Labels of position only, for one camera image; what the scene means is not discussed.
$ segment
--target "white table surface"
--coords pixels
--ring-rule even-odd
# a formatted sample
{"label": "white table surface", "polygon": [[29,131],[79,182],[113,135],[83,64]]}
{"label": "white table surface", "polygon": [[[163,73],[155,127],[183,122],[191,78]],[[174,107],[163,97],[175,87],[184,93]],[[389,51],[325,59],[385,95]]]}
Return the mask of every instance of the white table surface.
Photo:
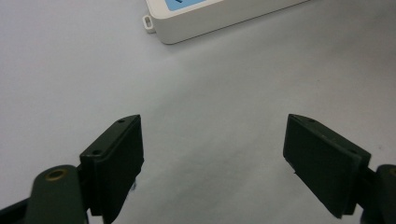
{"label": "white table surface", "polygon": [[[0,207],[142,116],[145,158],[115,223],[334,218],[282,156],[289,113],[396,163],[396,2],[313,0],[167,46],[143,0],[0,1]],[[102,223],[91,218],[91,223]]]}

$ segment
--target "white box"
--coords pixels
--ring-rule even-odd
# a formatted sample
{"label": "white box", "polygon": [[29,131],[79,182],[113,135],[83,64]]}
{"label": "white box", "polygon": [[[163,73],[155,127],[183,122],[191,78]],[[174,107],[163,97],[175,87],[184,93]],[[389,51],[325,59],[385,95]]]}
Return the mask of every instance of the white box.
{"label": "white box", "polygon": [[305,1],[146,0],[148,15],[143,23],[147,32],[157,33],[164,44],[175,44]]}

